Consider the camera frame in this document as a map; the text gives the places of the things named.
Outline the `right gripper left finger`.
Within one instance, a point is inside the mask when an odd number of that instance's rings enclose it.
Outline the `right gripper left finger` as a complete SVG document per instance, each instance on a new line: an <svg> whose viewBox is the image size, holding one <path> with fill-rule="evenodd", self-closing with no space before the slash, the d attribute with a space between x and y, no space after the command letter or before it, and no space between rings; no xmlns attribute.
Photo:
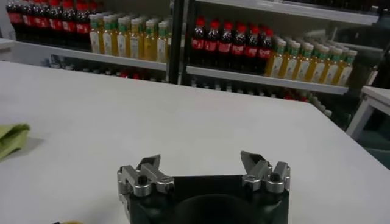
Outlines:
<svg viewBox="0 0 390 224"><path fill-rule="evenodd" d="M174 177L159 170L161 155L143 158L140 163L121 166L117 171L118 194L147 197L153 190L168 194L175 188Z"/></svg>

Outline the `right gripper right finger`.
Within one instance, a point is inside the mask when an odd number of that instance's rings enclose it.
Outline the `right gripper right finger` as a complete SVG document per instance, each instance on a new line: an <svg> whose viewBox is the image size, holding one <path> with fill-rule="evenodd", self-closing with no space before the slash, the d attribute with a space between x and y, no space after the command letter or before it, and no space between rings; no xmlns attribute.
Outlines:
<svg viewBox="0 0 390 224"><path fill-rule="evenodd" d="M241 178L243 187L251 191L259 191L262 187L273 194L281 194L290 190L290 167L288 163L279 161L276 166L260 154L241 151L241 161L246 174Z"/></svg>

